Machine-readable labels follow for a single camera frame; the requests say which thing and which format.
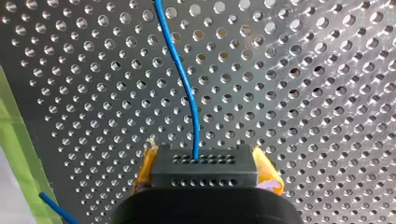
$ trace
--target blue wire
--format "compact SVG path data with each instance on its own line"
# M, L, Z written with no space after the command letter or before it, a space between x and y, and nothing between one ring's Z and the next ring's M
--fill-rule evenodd
M78 224L78 222L70 216L66 211L62 209L58 204L56 204L46 193L41 192L38 196L46 203L54 212L56 212L60 217L62 217L69 224Z
M192 156L198 160L199 158L199 140L200 140L200 124L199 124L199 114L198 114L198 106L195 102L195 98L192 95L192 89L187 78L186 70L184 70L183 63L181 62L175 44L172 41L171 31L168 26L168 22L166 20L165 14L163 12L163 0L154 0L154 7L157 12L158 20L163 29L163 36L165 37L166 45L169 48L172 59L175 61L176 68L178 73L180 74L181 81L183 82L184 90L187 93L187 97L190 102L190 110L192 115L192 124L194 129L194 142L192 149Z

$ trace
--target hole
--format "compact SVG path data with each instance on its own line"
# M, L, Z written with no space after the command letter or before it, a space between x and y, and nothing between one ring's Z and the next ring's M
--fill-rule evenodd
M329 25L329 19L321 17L317 21L317 27L319 29L324 29Z
M289 16L289 11L287 9L280 9L277 15L280 17L280 19L286 19Z
M264 14L260 11L256 11L253 13L253 20L254 21L262 21L262 19L264 18Z
M325 72L325 69L324 69L324 67L322 67L322 66L317 66L317 67L315 67L315 69L314 69L314 75L317 76L317 77L323 75L324 72Z
M190 26L190 23L188 21L186 21L186 20L183 20L183 21L180 22L180 27L183 30L186 30L187 28L189 28L189 26Z
M87 29L88 27L88 22L84 18L78 18L77 19L77 27L79 29Z
M64 21L56 21L56 29L59 31L65 31L66 30L66 23Z
M246 11L250 7L250 0L240 0L238 6L242 11Z
M107 11L115 11L116 10L116 5L114 3L107 3L106 5Z
M274 91L268 91L265 95L265 98L269 101L272 101L276 98L276 93Z
M200 40L204 39L204 36L205 36L204 32L202 32L201 30L196 30L196 31L194 31L192 38L195 41L200 41Z
M57 7L57 6L59 6L59 1L58 0L47 0L47 4L50 7Z
M124 23L124 24L129 24L131 23L131 15L128 12L122 12L120 14L120 22Z
M222 96L222 101L226 104L230 103L233 100L233 97L230 94L225 94Z
M149 35L149 36L148 36L148 43L149 43L151 46L157 45L157 43L158 43L158 37L157 37L156 35Z
M253 99L254 99L254 95L253 95L253 93L251 93L251 92L246 93L245 96L244 96L244 100L245 100L246 102L250 102L250 101L252 101Z
M301 53L301 47L299 45L293 45L290 48L290 54L293 56L299 55Z
M396 60L389 63L388 70L392 72L396 71Z
M108 24L110 23L110 21L108 20L108 17L105 15L101 15L98 17L98 23L101 26L108 26Z
M315 46L316 53L323 53L324 51L326 51L326 49L327 49L327 45L325 43L318 43Z
M232 40L232 41L230 42L230 48L236 49L236 48L238 48L238 47L239 47L239 41L237 41L237 40Z
M152 60L152 65L154 67L161 67L161 66L163 66L163 60L161 58L154 58Z
M235 15L231 15L230 17L228 17L228 23L230 24L236 24L237 21L238 18Z
M253 52L250 49L244 49L244 51L242 51L242 55L241 55L243 60L249 60L253 57Z
M227 52L221 52L219 54L219 61L221 61L222 63L225 63L228 61L228 53Z
M221 14L225 10L225 4L223 2L216 2L214 5L214 10L217 14Z
M243 79L244 81L246 81L246 82L249 82L249 81L253 80L253 74L252 74L252 73L249 73L249 72L246 72L246 73L242 76L242 79Z
M251 28L248 25L243 25L240 29L240 33L242 36L249 36L251 35Z
M201 77L199 77L199 83L200 83L201 85L207 85L207 84L209 84L209 77L207 77L207 76L201 76Z
M109 38L105 40L105 47L107 49L114 49L116 47L116 42Z
M220 81L221 81L222 83L229 83L229 82L231 81L231 79L232 79L232 78L231 78L230 75L224 74L224 75L221 76Z
M274 22L268 22L268 23L265 25L265 32L266 32L268 35L273 34L275 31L276 31L276 25L275 25Z
M267 74L265 74L265 77L266 77L268 80L272 80L272 79L276 78L276 71L274 71L274 70L269 70L269 71L267 72Z
M370 22L373 24L377 24L384 19L384 15L380 12L375 12L373 15L370 17Z
M290 99L295 99L300 95L300 93L297 90L291 90L289 92L289 98Z
M354 15L347 15L343 19L343 24L346 27L349 27L349 26L353 25L355 23L355 21L356 21L356 17Z
M262 46L264 44L264 42L265 42L265 40L262 35L256 36L253 39L253 47L259 48L260 46Z
M199 184L201 185L201 187L205 187L207 185L207 181L203 179L199 182Z
M290 24L290 29L294 32L297 32L303 28L303 23L300 20L294 20Z
M375 49L379 44L378 39L376 38L371 38L367 41L366 47L367 49Z
M201 7L200 7L199 5L192 4L192 5L190 6L190 14L191 14L193 17L198 16L199 14L201 14Z
M176 44L180 41L181 36L179 33L172 33L172 41Z
M267 58L274 58L276 56L276 49L274 48L269 48L265 51L265 56Z
M232 180L230 180L230 181L228 182L228 185L231 186L231 187L234 187L234 186L237 185L237 183L238 183L238 182L237 182L235 179L232 179Z
M113 69L114 71L121 70L121 64L117 61L112 62L110 66L111 66L111 69Z
M212 19L210 19L210 18L205 18L205 20L204 20L204 25L205 25L206 27L210 27L210 26L212 25L212 23L213 23Z
M169 7L166 9L166 17L173 20L177 17L177 10L174 7Z
M227 36L227 29L225 29L224 27L220 27L217 31L216 31L216 36L218 37L218 39L224 39Z
M143 11L143 20L148 21L148 22L154 21L154 13L151 10L149 10L149 9L144 10Z
M272 8L276 5L276 0L265 0L264 4L268 8Z

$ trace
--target metal plate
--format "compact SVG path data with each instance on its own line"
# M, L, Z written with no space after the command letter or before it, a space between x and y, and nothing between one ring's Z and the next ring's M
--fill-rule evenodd
M164 2L203 147L262 145L305 222L396 222L395 0ZM146 138L191 148L152 2L1 5L7 78L58 202L107 223Z

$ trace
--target white surface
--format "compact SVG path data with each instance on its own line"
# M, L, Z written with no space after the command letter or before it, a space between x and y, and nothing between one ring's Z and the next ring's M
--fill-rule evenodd
M35 224L35 219L0 147L0 222Z

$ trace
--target blue cable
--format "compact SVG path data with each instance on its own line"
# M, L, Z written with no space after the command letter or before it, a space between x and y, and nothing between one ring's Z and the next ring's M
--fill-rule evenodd
M186 70L184 70L183 63L181 62L175 44L172 41L171 31L168 26L165 14L163 12L163 0L154 0L155 11L157 12L158 20L163 30L163 36L165 37L166 45L169 48L172 59L175 61L176 68L180 74L181 81L183 82L184 90L187 93L187 97L190 102L190 110L192 115L192 124L194 129L194 142L192 149L192 156L198 160L199 159L199 140L200 140L200 124L199 124L199 114L198 106L195 98L192 94L191 85L189 79L187 78Z
M60 217L62 217L69 224L78 224L78 222L70 216L62 207L60 207L56 202L54 202L46 193L41 192L38 196L46 203L54 212L56 212Z

